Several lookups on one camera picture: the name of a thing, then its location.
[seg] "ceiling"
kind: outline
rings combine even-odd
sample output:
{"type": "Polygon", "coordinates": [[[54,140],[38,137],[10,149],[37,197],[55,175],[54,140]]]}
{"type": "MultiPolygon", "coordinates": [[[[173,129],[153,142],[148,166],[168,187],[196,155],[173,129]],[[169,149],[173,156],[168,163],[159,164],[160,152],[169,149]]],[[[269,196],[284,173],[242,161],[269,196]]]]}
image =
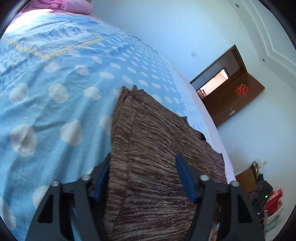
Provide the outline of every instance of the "ceiling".
{"type": "Polygon", "coordinates": [[[296,92],[296,50],[274,15],[258,0],[228,0],[245,25],[264,65],[296,92]]]}

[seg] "blue gripper pad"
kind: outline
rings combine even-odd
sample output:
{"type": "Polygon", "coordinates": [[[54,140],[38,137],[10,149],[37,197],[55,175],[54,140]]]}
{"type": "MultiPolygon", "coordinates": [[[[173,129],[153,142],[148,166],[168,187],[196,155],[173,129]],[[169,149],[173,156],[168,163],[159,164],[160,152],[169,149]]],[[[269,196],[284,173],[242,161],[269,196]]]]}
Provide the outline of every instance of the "blue gripper pad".
{"type": "Polygon", "coordinates": [[[107,163],[102,163],[102,170],[100,173],[100,177],[96,183],[96,194],[94,195],[94,199],[99,202],[100,198],[102,196],[102,192],[106,185],[108,185],[108,174],[109,174],[109,168],[110,168],[111,160],[109,159],[107,163]]]}
{"type": "Polygon", "coordinates": [[[195,184],[190,176],[187,167],[184,162],[186,161],[179,154],[176,156],[176,168],[183,184],[183,189],[187,195],[187,197],[191,200],[191,202],[196,203],[197,196],[195,194],[195,184]]]}

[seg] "door handle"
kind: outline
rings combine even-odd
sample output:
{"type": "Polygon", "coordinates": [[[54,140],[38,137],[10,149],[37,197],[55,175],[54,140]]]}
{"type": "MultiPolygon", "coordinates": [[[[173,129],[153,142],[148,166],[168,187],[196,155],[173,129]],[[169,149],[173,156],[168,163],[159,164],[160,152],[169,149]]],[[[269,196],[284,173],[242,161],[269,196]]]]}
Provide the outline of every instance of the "door handle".
{"type": "Polygon", "coordinates": [[[231,108],[229,108],[229,109],[230,109],[229,116],[232,116],[232,115],[235,113],[235,110],[233,110],[233,109],[231,109],[231,108]]]}

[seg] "red bag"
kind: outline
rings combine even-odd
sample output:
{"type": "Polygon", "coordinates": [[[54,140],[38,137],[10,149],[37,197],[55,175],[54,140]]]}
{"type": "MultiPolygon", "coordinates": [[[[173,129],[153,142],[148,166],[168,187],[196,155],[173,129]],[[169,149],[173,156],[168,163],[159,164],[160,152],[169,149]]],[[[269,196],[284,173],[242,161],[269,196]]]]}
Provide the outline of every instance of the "red bag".
{"type": "Polygon", "coordinates": [[[279,189],[278,191],[272,191],[271,196],[269,197],[264,208],[267,211],[268,216],[273,215],[277,211],[277,209],[282,205],[282,202],[279,200],[282,196],[282,189],[279,189]]]}

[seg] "pink pillow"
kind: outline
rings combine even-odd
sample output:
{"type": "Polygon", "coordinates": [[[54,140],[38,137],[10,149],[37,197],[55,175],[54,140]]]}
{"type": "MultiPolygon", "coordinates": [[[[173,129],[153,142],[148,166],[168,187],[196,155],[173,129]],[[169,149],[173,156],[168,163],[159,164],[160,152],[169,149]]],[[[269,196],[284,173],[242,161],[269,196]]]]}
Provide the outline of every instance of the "pink pillow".
{"type": "Polygon", "coordinates": [[[86,0],[32,0],[22,12],[35,9],[63,10],[83,14],[92,12],[91,4],[86,0]]]}
{"type": "Polygon", "coordinates": [[[66,0],[63,10],[72,13],[90,14],[92,6],[86,0],[66,0]]]}

